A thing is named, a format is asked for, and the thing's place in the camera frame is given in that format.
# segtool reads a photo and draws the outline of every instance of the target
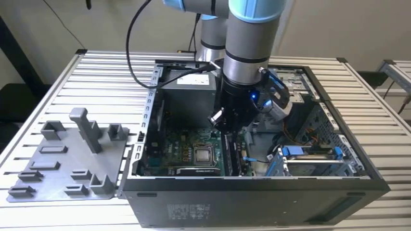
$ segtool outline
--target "slotted aluminum surface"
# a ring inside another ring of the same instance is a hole
[[[177,53],[134,53],[133,65],[143,81],[149,81],[155,59],[191,60],[193,56]],[[349,64],[339,63],[337,59],[299,57],[273,57],[271,64],[311,67],[393,190],[337,226],[322,227],[322,229],[410,230],[410,127]],[[74,126],[75,124],[69,120],[70,111],[74,107],[86,107],[90,111],[90,119],[97,120],[102,127],[109,123],[123,123],[131,129],[131,133],[137,133],[146,92],[130,77],[125,53],[89,51],[86,55],[74,57],[46,99],[0,155],[0,228],[26,227],[31,231],[142,229],[127,200],[114,198],[101,201],[8,203],[6,198],[7,190],[18,180],[18,173],[25,169],[29,158],[41,144],[39,133],[43,123],[47,120],[62,120],[67,127]],[[137,135],[133,135],[129,144],[133,144],[137,139]],[[321,230],[319,227],[313,226],[254,227],[237,230],[274,229]]]
[[[385,72],[406,93],[411,94],[411,61],[385,61],[378,71]]]

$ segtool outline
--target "label sticker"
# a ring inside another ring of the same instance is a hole
[[[270,154],[270,155],[267,156],[267,159],[271,161],[271,160],[273,160],[273,158],[274,158],[274,155],[273,155],[273,154]]]
[[[171,220],[202,220],[210,216],[209,204],[169,204],[169,219]]]
[[[178,79],[178,84],[210,85],[209,75],[191,74]]]

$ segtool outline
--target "side panel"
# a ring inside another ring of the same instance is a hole
[[[125,191],[141,225],[253,227],[335,224],[365,207],[375,192]]]

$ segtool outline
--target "wire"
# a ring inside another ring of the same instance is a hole
[[[314,136],[311,136],[311,138],[314,139],[314,143],[319,141]]]
[[[279,139],[282,138],[282,136],[283,136],[282,132],[278,133],[278,134],[275,134],[275,135],[273,136],[273,140],[271,140],[271,141],[273,141],[274,144],[278,143],[278,141],[279,141]]]
[[[277,149],[279,148],[279,144],[273,144],[267,150],[267,155],[273,154],[273,153],[277,153]]]
[[[391,89],[394,83],[395,83],[395,81],[393,81],[393,83],[391,83],[391,85],[390,85],[390,87],[389,87],[389,89],[387,89],[387,91],[386,91],[386,94],[385,94],[385,96],[383,96],[383,99],[386,99],[386,96],[387,96],[387,94],[389,94],[389,91],[390,91],[390,89]]]
[[[62,18],[59,17],[57,11],[54,11],[54,9],[53,9],[51,5],[47,3],[47,1],[46,1],[46,0],[43,0],[43,1],[45,1],[46,5],[50,7],[50,9],[51,9],[51,11],[54,12],[54,14],[57,15],[57,17],[58,17],[58,19],[59,19],[59,21],[61,21],[63,27],[65,27],[66,30],[70,32],[70,34],[74,36],[74,38],[78,40],[78,42],[79,42],[81,46],[83,47],[83,49],[86,49],[83,43],[81,42],[81,40],[78,39],[78,37],[75,36],[75,34],[71,32],[71,30],[70,30],[70,29],[67,28],[67,26],[65,25],[65,22],[63,22]]]
[[[194,73],[201,73],[203,71],[206,71],[206,72],[213,71],[213,70],[215,70],[215,67],[213,65],[207,65],[207,66],[201,67],[199,69],[189,70],[187,72],[179,74],[171,80],[169,80],[169,81],[166,81],[166,82],[163,82],[163,83],[161,83],[155,86],[149,86],[139,81],[139,79],[135,75],[135,72],[134,72],[134,68],[133,68],[133,65],[131,65],[131,59],[130,59],[130,37],[131,37],[131,32],[133,32],[134,25],[137,23],[138,17],[141,16],[145,8],[147,7],[147,5],[150,4],[151,1],[153,0],[146,0],[146,2],[143,3],[143,5],[141,6],[141,8],[137,12],[137,15],[134,16],[134,19],[131,20],[129,30],[127,30],[127,38],[126,38],[126,58],[127,58],[127,65],[129,65],[130,74],[131,74],[133,78],[135,79],[137,83],[147,89],[158,89],[158,88],[166,86],[167,84],[170,84],[171,82],[177,81],[181,77],[190,75],[190,74],[194,74]]]
[[[286,123],[283,123],[283,130],[285,130],[285,135],[286,137],[289,138],[289,140],[291,140],[293,142],[295,142],[298,145],[303,145],[302,143],[299,143],[298,141],[295,141],[295,139],[291,138],[291,135],[287,131],[287,126],[286,126]]]
[[[303,143],[303,146],[313,140],[313,136],[311,138],[306,141],[306,143]]]
[[[401,109],[399,109],[399,111],[398,111],[398,114],[401,114],[402,112],[403,112],[403,110],[405,110],[405,108],[406,108],[406,103],[403,103],[403,105],[401,106]]]
[[[270,163],[270,161],[262,161],[262,160],[258,160],[255,158],[246,157],[246,156],[243,156],[243,160],[250,161],[250,162],[261,162],[261,163],[266,163],[266,164]]]
[[[195,34],[197,34],[197,29],[198,29],[198,24],[199,24],[199,21],[201,21],[201,17],[202,17],[202,14],[198,13],[195,15],[195,23],[194,23],[194,29],[193,29],[190,45],[189,45],[189,51],[190,51],[191,50],[191,43],[194,42],[194,60],[195,61],[197,61],[195,56],[198,54],[198,44],[197,44]]]

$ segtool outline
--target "black cable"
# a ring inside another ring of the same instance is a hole
[[[274,136],[273,136],[273,143],[274,144],[277,144],[278,143],[278,140],[282,138],[282,136],[283,136],[283,132],[279,132],[278,134],[275,134]]]
[[[275,153],[279,146],[281,146],[279,144],[275,144],[275,143],[271,144],[271,146],[270,146],[270,148],[267,150],[267,155]]]
[[[86,0],[87,9],[91,10],[91,0]]]
[[[399,111],[398,111],[398,114],[401,114],[402,112],[403,112],[403,110],[405,110],[405,108],[406,108],[406,103],[403,103],[403,105],[401,106],[401,109],[399,109]]]
[[[262,161],[262,160],[257,160],[258,162],[261,162],[261,163],[270,163],[270,161]]]
[[[209,71],[215,70],[215,66],[214,65],[207,65],[207,66],[201,67],[199,69],[189,70],[187,72],[179,74],[175,78],[170,79],[169,81],[166,81],[163,83],[159,83],[155,86],[149,86],[149,85],[146,85],[145,83],[142,83],[139,81],[139,79],[138,79],[138,77],[135,75],[135,72],[134,72],[134,68],[133,68],[133,65],[131,65],[131,59],[130,59],[130,36],[131,36],[131,31],[133,31],[135,22],[138,20],[138,17],[142,14],[145,8],[147,7],[147,5],[149,5],[149,3],[151,1],[153,0],[146,0],[146,2],[143,3],[143,5],[141,6],[141,8],[139,8],[139,10],[137,12],[137,15],[135,15],[134,19],[131,20],[131,23],[130,23],[130,26],[129,26],[129,30],[127,30],[127,38],[126,38],[126,58],[127,58],[127,65],[129,65],[130,74],[131,74],[133,78],[135,79],[137,83],[142,87],[145,87],[147,89],[158,89],[158,88],[163,87],[165,85],[170,84],[171,82],[177,81],[181,77],[183,77],[186,75],[190,75],[190,74],[194,74],[194,73],[202,73],[203,71],[209,72]]]
[[[54,9],[53,9],[51,5],[47,3],[47,1],[46,1],[46,0],[43,0],[43,1],[45,1],[46,5],[50,7],[50,9],[51,9],[51,11],[54,12],[54,14],[57,15],[58,19],[61,20],[61,23],[62,23],[63,27],[65,27],[66,30],[70,32],[70,34],[74,36],[74,38],[78,40],[78,42],[79,42],[79,44],[82,45],[83,49],[86,49],[83,43],[81,42],[81,40],[78,39],[78,37],[75,36],[75,34],[71,32],[71,30],[70,30],[70,29],[67,28],[67,26],[65,25],[63,20],[62,20],[62,18],[59,17],[57,11],[54,11]]]
[[[395,81],[393,81],[393,83],[391,83],[391,85],[390,85],[390,87],[389,87],[389,89],[387,89],[387,91],[386,91],[386,94],[385,94],[385,96],[383,96],[383,99],[386,99],[386,96],[387,96],[387,94],[389,94],[389,91],[390,91],[390,89],[391,89],[394,83],[395,83]]]
[[[202,14],[199,14],[199,13],[195,15],[193,34],[191,34],[190,45],[189,45],[189,51],[191,51],[191,44],[193,44],[193,40],[194,40],[195,52],[198,52],[198,46],[197,46],[197,43],[195,43],[195,33],[197,33],[197,29],[198,29],[198,24],[199,24],[199,21],[201,21],[201,16],[202,16]]]

